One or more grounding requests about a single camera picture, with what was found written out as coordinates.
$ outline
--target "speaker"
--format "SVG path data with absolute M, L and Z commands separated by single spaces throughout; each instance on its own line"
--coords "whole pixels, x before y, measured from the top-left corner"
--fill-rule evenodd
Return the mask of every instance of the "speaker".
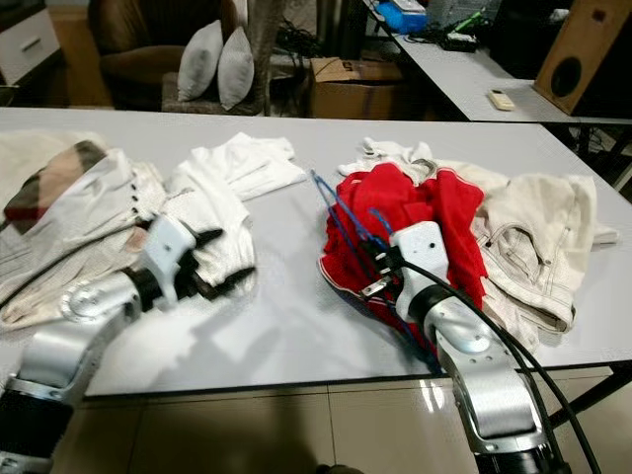
M 534 88 L 569 115 L 632 119 L 632 0 L 576 0 Z

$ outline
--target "jeans pocket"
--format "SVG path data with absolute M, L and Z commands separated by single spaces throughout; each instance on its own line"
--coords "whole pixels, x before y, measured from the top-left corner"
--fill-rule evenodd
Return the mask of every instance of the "jeans pocket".
M 518 224 L 505 225 L 492 240 L 496 241 L 503 262 L 517 269 L 529 281 L 537 280 L 546 262 L 538 254 L 528 229 Z

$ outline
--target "wire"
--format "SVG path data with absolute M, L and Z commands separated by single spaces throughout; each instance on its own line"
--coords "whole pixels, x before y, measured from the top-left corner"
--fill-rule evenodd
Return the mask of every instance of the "wire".
M 105 240 L 105 239 L 107 239 L 109 237 L 112 237 L 113 235 L 120 234 L 121 232 L 124 232 L 125 230 L 129 230 L 132 227 L 135 227 L 137 225 L 140 225 L 140 223 L 138 221 L 134 222 L 133 224 L 128 224 L 128 225 L 125 225 L 124 227 L 120 227 L 118 229 L 111 230 L 110 232 L 106 232 L 103 235 L 100 235 L 98 237 L 95 237 L 94 239 L 90 239 L 87 242 L 84 242 L 83 244 L 81 244 L 81 245 L 75 247 L 74 249 L 69 250 L 65 254 L 61 255 L 60 257 L 57 257 L 55 260 L 53 260 L 52 262 L 47 264 L 43 269 L 41 269 L 41 270 L 37 271 L 35 274 L 29 276 L 16 289 L 11 291 L 11 293 L 9 293 L 9 296 L 7 296 L 2 302 L 0 302 L 0 311 L 2 311 L 2 308 L 7 306 L 20 293 L 22 293 L 25 289 L 27 289 L 29 286 L 31 286 L 36 280 L 38 280 L 40 277 L 42 277 L 45 274 L 47 274 L 48 272 L 50 272 L 53 268 L 55 268 L 57 265 L 59 265 L 64 260 L 68 259 L 69 257 L 72 257 L 77 252 L 85 249 L 86 247 L 88 247 L 90 245 L 93 245 L 93 244 L 95 244 L 97 242 L 101 242 L 102 240 Z
M 380 239 L 372 236 L 364 228 L 364 226 L 362 226 L 362 224 L 359 222 L 359 220 L 354 215 L 354 213 L 347 207 L 347 204 L 342 199 L 340 199 L 338 194 L 331 188 L 331 186 L 329 186 L 329 184 L 322 177 L 316 174 L 316 171 L 311 170 L 311 177 L 312 177 L 312 180 L 314 181 L 314 184 L 316 185 L 316 189 L 318 190 L 323 201 L 327 205 L 327 211 L 330 217 L 334 220 L 336 226 L 338 227 L 338 230 L 341 232 L 341 234 L 343 235 L 343 238 L 345 239 L 345 243 L 347 244 L 351 252 L 354 254 L 354 257 L 357 260 L 362 272 L 364 273 L 366 280 L 372 281 L 373 275 L 371 274 L 371 270 L 366 266 L 366 263 L 362 260 L 362 257 L 360 256 L 359 252 L 354 246 L 354 243 L 351 239 L 351 236 L 349 235 L 349 232 L 347 232 L 347 229 L 341 222 L 340 217 L 337 215 L 336 211 L 333 209 L 333 206 L 330 205 L 329 200 L 327 199 L 327 196 L 325 195 L 325 192 L 329 193 L 329 195 L 331 195 L 331 197 L 334 198 L 334 200 L 336 201 L 336 204 L 343 210 L 343 212 L 347 215 L 347 217 L 352 221 L 355 227 L 355 232 L 361 240 L 371 241 L 373 244 L 379 247 L 382 251 L 386 251 L 387 249 L 386 245 Z M 387 229 L 390 229 L 390 225 L 388 224 L 388 221 L 384 219 L 384 217 L 379 213 L 377 209 L 373 208 L 372 214 L 375 215 L 382 222 L 382 224 L 387 227 Z M 390 311 L 391 316 L 393 316 L 393 318 L 399 323 L 399 326 L 401 327 L 401 331 L 404 332 L 407 338 L 409 339 L 409 344 L 411 344 L 414 349 L 421 350 L 420 355 L 423 356 L 421 357 L 421 359 L 429 366 L 429 369 L 431 370 L 431 372 L 440 373 L 440 369 L 438 368 L 438 362 L 436 361 L 435 356 L 432 353 L 429 353 L 429 351 L 417 341 L 417 339 L 415 338 L 415 335 L 413 334 L 410 327 L 408 326 L 408 323 L 406 323 L 406 321 L 404 321 L 401 318 L 401 316 L 397 314 L 397 311 L 393 307 L 393 303 L 389 301 L 388 298 L 384 295 L 379 296 L 379 299 L 381 299 L 384 302 L 384 304 Z
M 447 284 L 445 281 L 443 281 L 438 276 L 428 272 L 427 270 L 422 269 L 421 267 L 418 267 L 415 264 L 412 264 L 410 262 L 406 262 L 403 259 L 398 260 L 398 263 L 402 267 L 406 267 L 406 268 L 408 268 L 408 269 L 410 269 L 410 270 L 412 270 L 414 272 L 417 272 L 418 274 L 423 275 L 424 277 L 432 280 L 433 282 L 435 282 L 436 284 L 438 284 L 442 288 L 444 288 L 446 291 L 448 291 L 450 294 L 452 294 L 453 296 L 456 296 L 458 299 L 460 299 L 469 309 L 474 311 L 474 313 L 479 318 L 481 318 L 481 320 L 483 320 L 483 322 L 486 325 L 488 325 L 490 327 L 490 329 L 501 339 L 503 344 L 505 344 L 505 346 L 507 346 L 507 348 L 510 350 L 510 352 L 513 355 L 513 357 L 517 361 L 518 365 L 520 366 L 520 369 L 522 369 L 524 375 L 527 377 L 527 379 L 529 381 L 529 385 L 531 386 L 531 391 L 533 392 L 533 396 L 534 396 L 534 399 L 535 399 L 535 403 L 536 403 L 536 405 L 538 407 L 538 410 L 540 411 L 540 413 L 543 414 L 542 426 L 543 426 L 543 428 L 544 428 L 544 430 L 546 432 L 547 437 L 549 438 L 549 442 L 551 443 L 551 451 L 553 452 L 553 456 L 556 458 L 556 460 L 558 462 L 563 464 L 564 460 L 563 460 L 563 457 L 562 457 L 562 453 L 561 453 L 559 445 L 557 443 L 557 439 L 555 438 L 555 435 L 553 434 L 553 428 L 552 428 L 551 422 L 550 422 L 550 420 L 549 420 L 549 418 L 547 416 L 546 408 L 544 407 L 544 402 L 542 401 L 542 397 L 541 397 L 541 395 L 539 393 L 539 390 L 538 390 L 538 388 L 537 388 L 537 386 L 535 384 L 535 380 L 533 379 L 533 375 L 531 374 L 530 370 L 528 369 L 528 367 L 524 363 L 524 360 L 523 360 L 523 358 L 522 358 L 520 353 L 522 353 L 527 358 L 529 363 L 531 363 L 531 365 L 533 365 L 535 370 L 537 370 L 537 372 L 542 376 L 542 378 L 544 379 L 546 384 L 549 386 L 549 388 L 551 389 L 551 391 L 555 395 L 555 397 L 559 400 L 559 402 L 562 405 L 562 408 L 564 409 L 564 411 L 567 413 L 567 415 L 569 417 L 569 421 L 571 422 L 571 425 L 573 426 L 573 430 L 575 431 L 575 434 L 576 434 L 576 436 L 578 438 L 578 441 L 580 442 L 580 445 L 582 446 L 582 451 L 584 452 L 586 460 L 589 463 L 589 466 L 591 467 L 591 471 L 593 473 L 595 473 L 595 474 L 600 474 L 601 469 L 599 468 L 599 465 L 598 465 L 598 463 L 596 461 L 596 458 L 594 457 L 593 449 L 591 448 L 591 445 L 590 445 L 588 439 L 586 438 L 586 434 L 584 433 L 584 430 L 582 429 L 582 426 L 580 425 L 580 422 L 578 421 L 577 415 L 575 414 L 573 408 L 571 408 L 571 405 L 569 404 L 568 400 L 566 399 L 566 397 L 564 396 L 564 394 L 562 393 L 560 388 L 557 386 L 557 384 L 553 381 L 553 379 L 547 373 L 547 371 L 544 370 L 542 365 L 540 365 L 540 363 L 520 343 L 520 341 L 518 341 L 512 334 L 507 332 L 504 328 L 502 328 L 502 327 L 498 326 L 497 324 L 495 324 L 483 311 L 478 309 L 476 307 L 476 305 L 474 305 L 474 303 L 472 301 L 470 301 L 470 299 L 467 296 L 463 295 L 457 289 L 451 287 L 449 284 Z
M 283 23 L 278 28 L 276 44 L 286 51 L 295 52 L 301 56 L 323 56 L 323 45 L 321 42 L 307 30 L 295 26 L 287 18 L 283 18 Z

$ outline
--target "floor tile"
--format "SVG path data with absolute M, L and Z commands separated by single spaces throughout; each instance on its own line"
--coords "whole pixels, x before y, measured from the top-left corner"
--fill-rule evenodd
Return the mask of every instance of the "floor tile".
M 344 392 L 371 392 L 375 390 L 402 390 L 406 388 L 420 388 L 432 384 L 433 386 L 451 386 L 449 378 L 416 379 L 416 380 L 393 380 L 387 382 L 357 382 L 357 383 L 335 383 L 329 385 L 329 393 Z
M 364 474 L 476 471 L 451 389 L 431 384 L 330 398 L 339 463 Z
M 559 381 L 558 386 L 569 400 L 585 393 L 602 378 L 587 378 Z M 542 390 L 544 402 L 549 410 L 555 411 L 559 404 L 553 395 Z M 581 412 L 578 419 L 591 443 L 601 471 L 608 474 L 632 472 L 632 384 L 610 395 L 588 410 Z M 555 431 L 560 449 L 574 474 L 590 472 L 580 444 L 569 423 Z
M 266 390 L 245 390 L 240 392 L 197 393 L 193 395 L 164 395 L 147 399 L 149 405 L 165 403 L 212 402 L 245 398 L 277 397 L 290 395 L 314 395 L 327 393 L 327 385 L 313 387 L 281 387 Z
M 103 408 L 142 408 L 147 399 L 141 397 L 94 397 L 86 398 L 81 407 L 85 410 L 100 410 Z
M 54 456 L 52 474 L 125 474 L 140 408 L 79 409 Z
M 148 405 L 130 474 L 311 474 L 333 463 L 327 394 Z
M 551 370 L 549 375 L 553 380 L 567 380 L 572 378 L 587 377 L 604 377 L 610 375 L 612 371 L 609 367 L 591 367 L 578 368 L 569 370 Z M 537 381 L 541 381 L 542 377 L 537 374 L 533 375 Z M 329 393 L 342 392 L 364 392 L 373 390 L 401 390 L 405 388 L 423 388 L 432 383 L 439 387 L 451 387 L 450 378 L 434 378 L 434 379 L 416 379 L 416 380 L 393 380 L 386 382 L 358 382 L 358 383 L 342 383 L 330 384 Z

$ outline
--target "blue container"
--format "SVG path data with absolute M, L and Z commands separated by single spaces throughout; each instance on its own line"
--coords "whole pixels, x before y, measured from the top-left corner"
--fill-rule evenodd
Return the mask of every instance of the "blue container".
M 424 13 L 404 13 L 393 2 L 380 3 L 375 11 L 384 17 L 386 25 L 394 32 L 407 35 L 426 27 L 428 19 Z

